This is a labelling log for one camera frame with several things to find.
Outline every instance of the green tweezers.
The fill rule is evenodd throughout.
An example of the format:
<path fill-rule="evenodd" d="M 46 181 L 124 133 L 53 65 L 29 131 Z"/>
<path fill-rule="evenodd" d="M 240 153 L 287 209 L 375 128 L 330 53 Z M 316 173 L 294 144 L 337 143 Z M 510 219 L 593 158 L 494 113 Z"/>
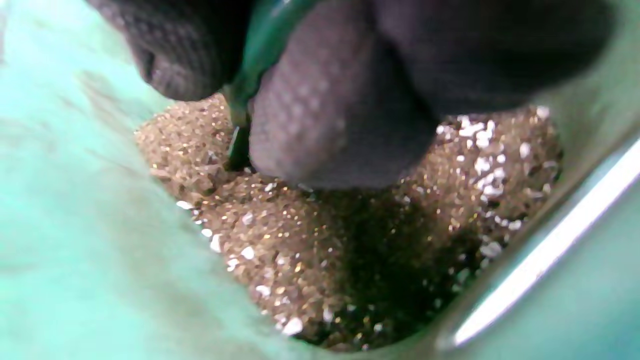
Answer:
<path fill-rule="evenodd" d="M 289 34 L 320 0 L 257 0 L 244 47 L 238 75 L 225 85 L 234 135 L 229 145 L 228 171 L 250 166 L 249 134 L 251 116 L 247 105 L 260 87 L 262 75 L 273 66 L 284 50 Z"/>

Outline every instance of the teal plastic surface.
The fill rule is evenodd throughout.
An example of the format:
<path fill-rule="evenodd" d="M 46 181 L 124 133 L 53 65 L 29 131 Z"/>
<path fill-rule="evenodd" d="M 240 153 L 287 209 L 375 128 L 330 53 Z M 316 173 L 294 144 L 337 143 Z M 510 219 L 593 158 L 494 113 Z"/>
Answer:
<path fill-rule="evenodd" d="M 514 240 L 423 333 L 337 355 L 274 330 L 148 175 L 132 132 L 169 102 L 139 78 L 122 39 L 82 0 L 0 0 L 0 359 L 639 359 L 638 183 L 488 330 L 451 342 L 638 139 L 640 3 L 616 4 L 607 56 L 540 100 L 567 169 L 524 229 L 530 241 Z"/>

